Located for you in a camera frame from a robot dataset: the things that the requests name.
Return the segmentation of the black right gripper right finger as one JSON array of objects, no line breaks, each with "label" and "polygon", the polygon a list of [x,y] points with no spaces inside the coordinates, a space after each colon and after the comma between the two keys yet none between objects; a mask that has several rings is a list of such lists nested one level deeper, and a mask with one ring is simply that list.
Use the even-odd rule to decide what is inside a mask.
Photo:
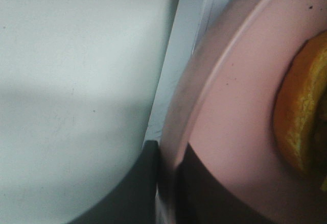
[{"label": "black right gripper right finger", "polygon": [[177,176],[177,223],[273,223],[223,187],[190,145]]}]

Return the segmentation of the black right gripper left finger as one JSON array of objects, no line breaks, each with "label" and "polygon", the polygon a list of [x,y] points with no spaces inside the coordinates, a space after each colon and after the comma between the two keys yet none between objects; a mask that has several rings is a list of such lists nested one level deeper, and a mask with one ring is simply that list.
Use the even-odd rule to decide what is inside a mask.
[{"label": "black right gripper left finger", "polygon": [[71,223],[155,223],[158,163],[158,142],[148,140],[122,181]]}]

